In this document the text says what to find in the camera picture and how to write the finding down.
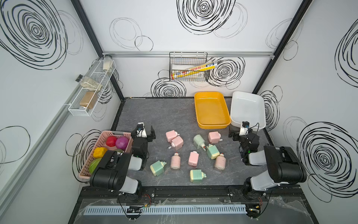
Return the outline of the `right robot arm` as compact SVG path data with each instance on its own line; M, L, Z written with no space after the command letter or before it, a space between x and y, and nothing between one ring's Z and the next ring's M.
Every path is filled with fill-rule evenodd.
M229 126L229 138L240 143L241 160L247 166L265 166L267 170L259 175L248 177L242 193L247 200L260 197L269 189L281 185L295 185L307 180L304 166L290 147L267 145L259 151L259 136L244 122L245 126Z

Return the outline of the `white plastic tray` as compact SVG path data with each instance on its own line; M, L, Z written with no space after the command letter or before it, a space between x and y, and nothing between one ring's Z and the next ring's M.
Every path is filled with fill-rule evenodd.
M250 127L262 130L266 127L266 115L263 97L234 91L230 108L231 125L240 127L242 122L249 122Z

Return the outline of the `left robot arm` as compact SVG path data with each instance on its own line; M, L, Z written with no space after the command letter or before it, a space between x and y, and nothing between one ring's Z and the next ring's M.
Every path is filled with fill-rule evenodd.
M148 143L156 139L154 128L146 131L143 122L131 132L130 152L106 152L91 174L91 187L119 191L141 196L143 187L139 180L127 176L129 170L142 171L149 158Z

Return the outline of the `yellow plastic tray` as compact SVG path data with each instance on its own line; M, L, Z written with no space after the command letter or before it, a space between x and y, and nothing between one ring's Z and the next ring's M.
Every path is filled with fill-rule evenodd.
M217 91L202 91L194 95L195 112L201 129L225 129L231 119L225 98Z

